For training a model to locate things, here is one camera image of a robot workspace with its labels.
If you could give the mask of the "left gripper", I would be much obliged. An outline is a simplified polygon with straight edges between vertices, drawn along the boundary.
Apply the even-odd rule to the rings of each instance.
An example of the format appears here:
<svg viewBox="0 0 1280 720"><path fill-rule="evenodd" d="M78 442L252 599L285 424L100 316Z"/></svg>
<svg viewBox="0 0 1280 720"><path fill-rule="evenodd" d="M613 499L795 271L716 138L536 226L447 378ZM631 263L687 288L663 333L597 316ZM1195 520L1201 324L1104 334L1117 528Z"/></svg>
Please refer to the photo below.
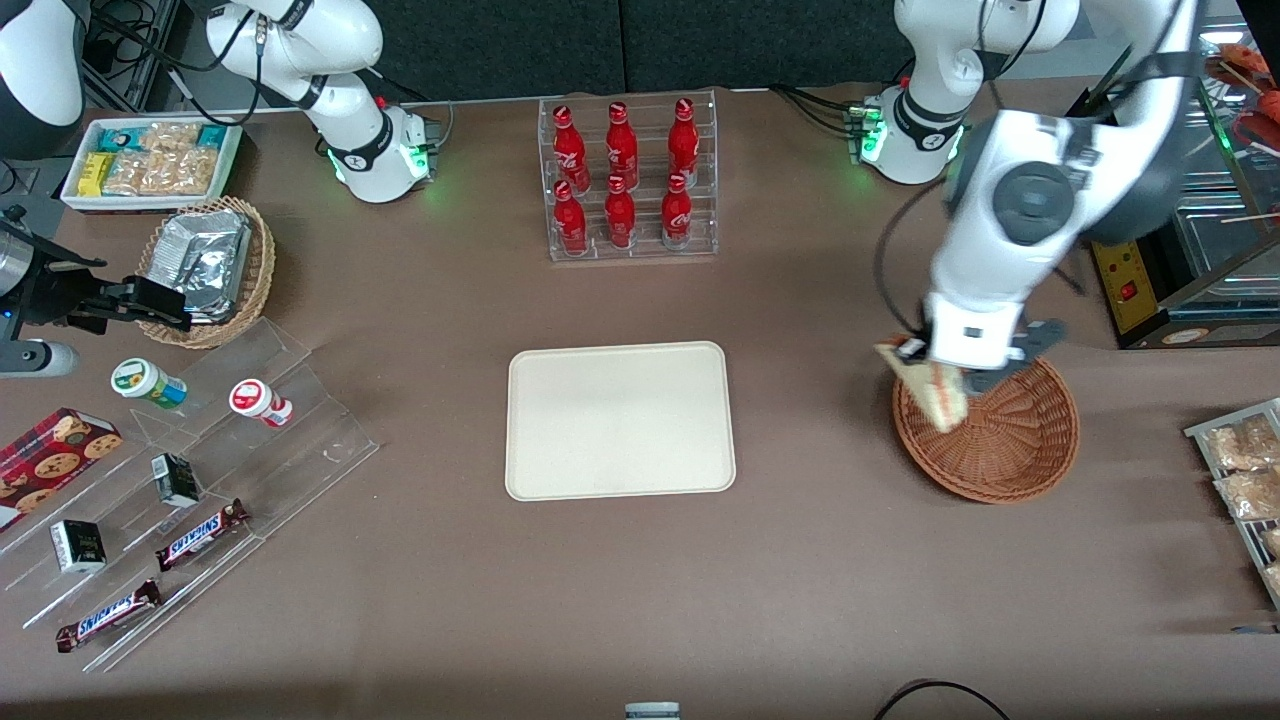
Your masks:
<svg viewBox="0 0 1280 720"><path fill-rule="evenodd" d="M984 395L1021 370L1009 363L1009 351L1028 293L1011 299L954 299L928 293L923 302L927 340L910 336L895 347L904 365L942 363L963 372L966 395Z"/></svg>

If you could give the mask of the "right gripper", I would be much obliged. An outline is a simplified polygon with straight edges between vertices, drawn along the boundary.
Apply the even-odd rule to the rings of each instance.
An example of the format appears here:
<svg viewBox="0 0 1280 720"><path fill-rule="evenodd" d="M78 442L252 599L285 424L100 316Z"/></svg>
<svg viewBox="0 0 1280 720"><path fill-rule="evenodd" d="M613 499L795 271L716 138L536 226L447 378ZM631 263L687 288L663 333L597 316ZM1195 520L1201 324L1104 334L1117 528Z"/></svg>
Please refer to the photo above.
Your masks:
<svg viewBox="0 0 1280 720"><path fill-rule="evenodd" d="M104 336L111 322L147 322L189 331L186 296L142 275L106 283L93 269L100 258L83 258L31 231L26 209L3 210L3 310L23 325L59 325ZM104 287L106 305L92 304Z"/></svg>

